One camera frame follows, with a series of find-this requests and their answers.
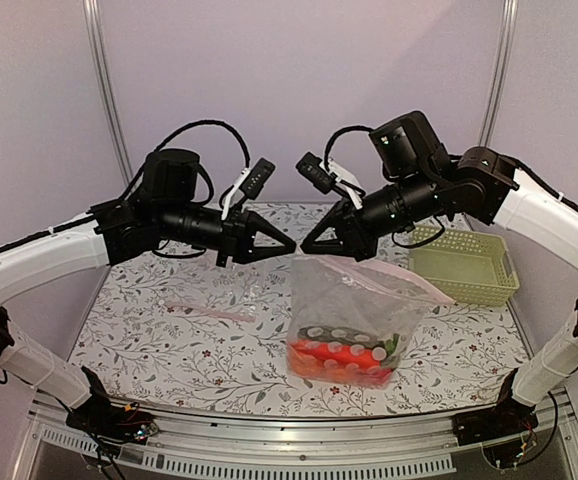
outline floral tablecloth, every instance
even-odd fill
[[[250,208],[299,239],[330,207]],[[448,226],[467,228],[461,218]],[[407,252],[389,238],[378,258],[407,264]],[[386,390],[304,380],[285,364],[291,257],[226,269],[214,263],[214,252],[183,261],[149,253],[114,267],[71,361],[94,370],[114,396],[221,412],[350,416],[492,403],[505,374],[527,359],[506,307],[459,304],[429,312]]]

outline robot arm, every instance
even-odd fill
[[[578,206],[554,192],[520,161],[484,148],[462,157],[447,154],[421,112],[403,115],[369,134],[391,182],[356,208],[338,201],[307,235],[306,253],[375,256],[378,238],[411,231],[430,216],[466,213],[542,245],[578,269]],[[328,170],[308,153],[299,172],[323,193],[332,190]],[[333,228],[335,239],[319,240]],[[568,320],[528,363],[505,379],[495,407],[454,417],[461,444],[490,440],[534,425],[535,405],[578,369],[578,301]]]
[[[199,252],[216,250],[219,266],[229,257],[250,263],[292,253],[293,240],[260,215],[241,208],[245,200],[257,197],[273,169],[264,159],[247,169],[229,196],[239,190],[242,199],[234,207],[228,202],[217,210],[193,201],[197,175],[213,190],[200,157],[186,150],[158,150],[147,157],[143,181],[127,198],[96,205],[66,224],[1,246],[0,368],[56,397],[70,410],[71,427],[121,442],[146,441],[157,431],[150,414],[113,406],[94,372],[42,347],[9,321],[2,306],[57,278],[158,250],[161,240],[186,243]],[[257,233],[280,245],[255,246]]]

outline ziplock bag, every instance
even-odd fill
[[[337,384],[386,386],[418,322],[434,306],[454,303],[422,277],[379,260],[300,256],[291,277],[289,370]]]

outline white wall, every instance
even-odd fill
[[[177,126],[232,123],[254,161],[277,165],[261,199],[323,196],[296,175],[334,130],[378,126],[413,109],[452,151],[473,145],[484,116],[502,1],[105,1],[101,17],[129,156],[139,165]],[[242,168],[236,143],[204,127],[176,145],[200,153],[218,192]],[[334,156],[363,185],[384,184],[365,134]]]
[[[492,147],[522,158],[578,203],[578,2],[520,2],[511,65]],[[536,350],[578,296],[578,273],[506,235],[520,273],[520,318]],[[578,373],[567,382],[578,414]]]
[[[68,220],[122,190],[81,2],[0,1],[0,244]],[[11,301],[10,316],[65,356],[101,272]],[[0,480],[32,398],[0,386]]]

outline green basket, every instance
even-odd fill
[[[438,230],[418,226],[411,242]],[[463,303],[504,305],[520,287],[507,244],[498,235],[447,229],[438,240],[412,250],[409,269]]]

